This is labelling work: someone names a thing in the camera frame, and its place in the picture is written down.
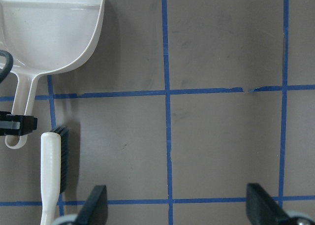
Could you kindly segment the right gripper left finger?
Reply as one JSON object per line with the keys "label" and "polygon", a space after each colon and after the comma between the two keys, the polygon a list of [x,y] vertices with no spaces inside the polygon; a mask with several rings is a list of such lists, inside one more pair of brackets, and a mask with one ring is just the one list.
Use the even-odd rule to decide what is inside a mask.
{"label": "right gripper left finger", "polygon": [[105,225],[107,219],[107,188],[105,185],[97,185],[73,223],[75,225]]}

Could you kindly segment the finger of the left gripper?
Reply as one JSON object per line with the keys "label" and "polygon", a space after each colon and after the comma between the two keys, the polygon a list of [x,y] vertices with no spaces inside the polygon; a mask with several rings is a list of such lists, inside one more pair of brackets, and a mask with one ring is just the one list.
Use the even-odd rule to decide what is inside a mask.
{"label": "finger of the left gripper", "polygon": [[27,115],[13,115],[0,112],[0,135],[23,136],[37,130],[37,118]]}

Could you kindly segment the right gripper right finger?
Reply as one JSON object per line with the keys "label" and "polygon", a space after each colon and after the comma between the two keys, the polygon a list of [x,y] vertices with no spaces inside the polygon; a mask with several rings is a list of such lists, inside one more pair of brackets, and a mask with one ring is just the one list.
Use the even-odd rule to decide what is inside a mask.
{"label": "right gripper right finger", "polygon": [[252,225],[289,225],[289,215],[258,183],[246,187],[246,215]]}

